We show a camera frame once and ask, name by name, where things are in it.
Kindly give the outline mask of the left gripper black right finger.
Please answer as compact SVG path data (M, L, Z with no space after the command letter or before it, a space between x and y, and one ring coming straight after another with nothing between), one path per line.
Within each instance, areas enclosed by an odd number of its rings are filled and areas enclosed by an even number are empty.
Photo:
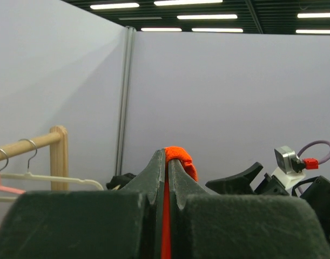
M310 205L282 195L208 193L168 165L172 258L330 258Z

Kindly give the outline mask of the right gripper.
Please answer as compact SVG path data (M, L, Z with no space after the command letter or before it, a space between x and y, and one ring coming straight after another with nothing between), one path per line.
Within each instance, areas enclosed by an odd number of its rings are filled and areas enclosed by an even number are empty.
M208 181L205 186L221 195L249 195L255 193L257 195L289 196L288 191L282 183L275 176L270 176L267 173L264 175L262 182L253 191L250 184L262 169L262 164L255 162L251 167L241 173Z

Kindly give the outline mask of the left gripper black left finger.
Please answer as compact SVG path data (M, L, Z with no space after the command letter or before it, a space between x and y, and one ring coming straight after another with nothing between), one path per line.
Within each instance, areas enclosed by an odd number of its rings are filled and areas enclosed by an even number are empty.
M0 258L160 258L165 152L120 190L28 192L5 215Z

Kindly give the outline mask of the orange t shirt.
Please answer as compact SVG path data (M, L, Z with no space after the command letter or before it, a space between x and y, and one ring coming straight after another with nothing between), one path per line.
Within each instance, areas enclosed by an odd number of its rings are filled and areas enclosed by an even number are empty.
M188 152L178 146L165 147L165 182L164 182L164 199L163 199L163 220L161 234L161 259L171 258L171 220L170 220L170 189L169 189L169 173L168 165L171 160L179 160L184 171L194 181L198 181L197 170L193 164L193 160Z

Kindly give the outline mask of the white plastic hanger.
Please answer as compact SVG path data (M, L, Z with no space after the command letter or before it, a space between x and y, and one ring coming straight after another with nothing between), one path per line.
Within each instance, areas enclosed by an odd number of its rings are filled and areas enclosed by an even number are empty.
M37 155L38 148L33 140L20 139L20 141L23 141L23 140L28 141L35 148L35 154L28 159L27 172L24 174L8 174L8 173L1 174L1 171L4 168L6 168L9 163L9 156L3 149L0 148L0 152L2 154L4 154L4 157L6 158L5 166L0 169L0 191L1 192L17 194L17 195L22 195L23 193L25 193L24 190L2 185L1 178L13 179L13 180L48 181L48 182L54 182L54 183L74 183L74 184L79 184L79 185L90 185L90 186L96 187L97 190L104 190L103 186L95 180L90 180L90 179L82 180L82 179L78 179L78 178L68 178L68 177L63 177L63 176L43 176L43 175L32 174L30 172L30 160Z

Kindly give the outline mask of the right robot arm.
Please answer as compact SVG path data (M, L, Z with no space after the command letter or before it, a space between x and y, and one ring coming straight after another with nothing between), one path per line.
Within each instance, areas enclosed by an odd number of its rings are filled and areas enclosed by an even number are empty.
M263 166L256 162L239 174L208 181L205 186L218 194L291 195L297 197L295 190L309 183L310 186L298 197L305 200L315 211L326 239L330 243L330 181L323 176L316 176L300 181L289 192L277 178L266 173L257 188L252 189L250 184L262 169Z

